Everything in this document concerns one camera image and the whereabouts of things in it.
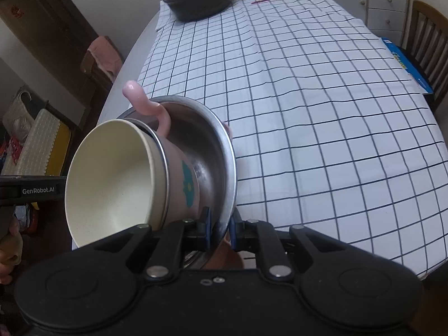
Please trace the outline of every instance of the yellow object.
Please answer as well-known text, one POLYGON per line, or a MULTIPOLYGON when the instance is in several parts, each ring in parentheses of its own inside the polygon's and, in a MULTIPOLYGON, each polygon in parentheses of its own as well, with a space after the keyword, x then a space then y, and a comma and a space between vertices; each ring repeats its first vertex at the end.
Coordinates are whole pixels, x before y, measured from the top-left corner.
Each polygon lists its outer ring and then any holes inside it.
POLYGON ((46 165, 46 176, 59 176, 66 159, 67 149, 70 143, 70 129, 62 121, 56 134, 53 150, 46 165))

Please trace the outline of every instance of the metal screw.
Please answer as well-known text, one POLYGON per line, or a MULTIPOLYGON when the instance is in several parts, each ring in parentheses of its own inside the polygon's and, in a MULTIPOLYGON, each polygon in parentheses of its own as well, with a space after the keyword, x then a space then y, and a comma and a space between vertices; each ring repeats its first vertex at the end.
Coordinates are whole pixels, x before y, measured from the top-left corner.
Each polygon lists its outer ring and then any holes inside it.
POLYGON ((288 276, 291 274, 291 272, 291 268, 287 267, 286 265, 274 265, 269 268, 269 273, 278 278, 288 276))
POLYGON ((153 265, 146 269, 146 274, 151 278, 162 278, 169 273, 169 270, 161 265, 153 265))
POLYGON ((217 276, 216 278, 213 278, 213 281, 214 281, 215 283, 224 283, 224 282, 225 282, 225 279, 222 278, 222 277, 220 277, 220 276, 217 276))
POLYGON ((210 279, 201 279, 200 284, 205 285, 208 287, 209 285, 212 285, 213 282, 210 279))

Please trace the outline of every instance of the pink handle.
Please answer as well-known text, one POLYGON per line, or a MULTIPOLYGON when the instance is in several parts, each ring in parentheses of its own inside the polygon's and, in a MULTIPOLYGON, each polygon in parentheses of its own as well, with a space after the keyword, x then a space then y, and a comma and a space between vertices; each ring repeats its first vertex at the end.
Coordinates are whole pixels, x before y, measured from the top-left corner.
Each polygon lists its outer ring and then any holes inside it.
POLYGON ((126 82, 123 87, 123 96, 129 100, 139 114, 156 116, 158 119, 157 133, 162 137, 167 137, 171 127, 171 118, 165 107, 158 102, 151 101, 142 86, 134 80, 126 82))

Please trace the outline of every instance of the pink towel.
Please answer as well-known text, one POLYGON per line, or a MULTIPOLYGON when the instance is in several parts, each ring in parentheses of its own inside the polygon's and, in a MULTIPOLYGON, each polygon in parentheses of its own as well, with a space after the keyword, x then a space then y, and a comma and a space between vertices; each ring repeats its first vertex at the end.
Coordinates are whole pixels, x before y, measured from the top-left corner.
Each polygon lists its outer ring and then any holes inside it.
POLYGON ((118 72, 122 68, 122 60, 114 47, 109 43, 105 37, 96 38, 89 46, 88 51, 101 69, 112 82, 118 72))

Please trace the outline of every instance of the teal flower pattern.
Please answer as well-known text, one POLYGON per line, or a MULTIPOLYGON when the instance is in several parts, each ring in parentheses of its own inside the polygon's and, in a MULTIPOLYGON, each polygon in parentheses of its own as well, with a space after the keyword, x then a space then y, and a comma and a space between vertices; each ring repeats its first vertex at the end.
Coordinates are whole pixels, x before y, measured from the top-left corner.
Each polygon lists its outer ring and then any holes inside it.
POLYGON ((187 207, 190 208, 194 202, 193 175, 191 174, 190 168, 188 168, 188 165, 183 160, 182 160, 182 170, 184 172, 185 198, 187 199, 187 207))

